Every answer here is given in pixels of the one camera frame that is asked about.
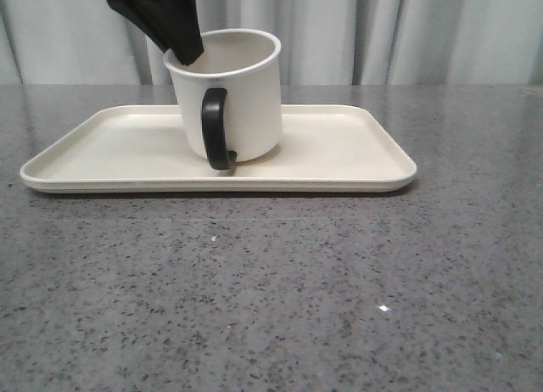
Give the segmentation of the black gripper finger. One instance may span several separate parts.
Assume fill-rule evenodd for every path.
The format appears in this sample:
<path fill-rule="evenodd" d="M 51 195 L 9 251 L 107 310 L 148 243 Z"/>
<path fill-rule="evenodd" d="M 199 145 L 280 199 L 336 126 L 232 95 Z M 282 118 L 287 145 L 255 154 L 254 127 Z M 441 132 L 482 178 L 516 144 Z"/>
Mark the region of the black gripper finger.
<path fill-rule="evenodd" d="M 204 52 L 196 0 L 159 0 L 159 6 L 171 41 L 168 50 L 180 64 L 193 64 Z"/>
<path fill-rule="evenodd" d="M 107 0 L 107 3 L 116 13 L 131 21 L 163 53 L 171 48 L 159 0 Z"/>

